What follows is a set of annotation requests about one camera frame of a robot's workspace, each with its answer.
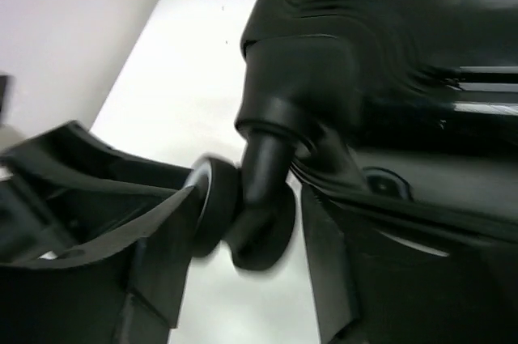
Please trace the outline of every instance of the black wheel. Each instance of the black wheel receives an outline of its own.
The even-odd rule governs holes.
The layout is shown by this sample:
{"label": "black wheel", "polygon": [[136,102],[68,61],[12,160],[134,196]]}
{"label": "black wheel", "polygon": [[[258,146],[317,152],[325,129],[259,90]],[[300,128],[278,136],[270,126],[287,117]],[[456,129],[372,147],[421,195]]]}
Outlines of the black wheel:
{"label": "black wheel", "polygon": [[226,160],[203,156],[193,165],[184,183],[184,187],[187,186],[196,186],[202,199],[193,257],[207,257],[235,218],[240,194],[240,173]]}
{"label": "black wheel", "polygon": [[234,266],[249,271],[271,269],[290,243],[295,212],[295,195],[285,184],[272,202],[239,213],[224,237]]}

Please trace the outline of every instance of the wall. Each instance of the wall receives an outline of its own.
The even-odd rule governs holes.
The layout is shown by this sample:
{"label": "wall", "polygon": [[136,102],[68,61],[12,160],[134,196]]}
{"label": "wall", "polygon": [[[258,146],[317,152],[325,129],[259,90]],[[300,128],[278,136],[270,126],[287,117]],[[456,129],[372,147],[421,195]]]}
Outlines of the wall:
{"label": "wall", "polygon": [[90,126],[157,0],[0,0],[6,122],[24,135]]}
{"label": "wall", "polygon": [[[189,166],[205,152],[239,162],[240,36],[255,0],[159,0],[92,127],[123,151]],[[300,227],[277,269],[244,275],[225,246],[194,262],[175,344],[317,344]]]}

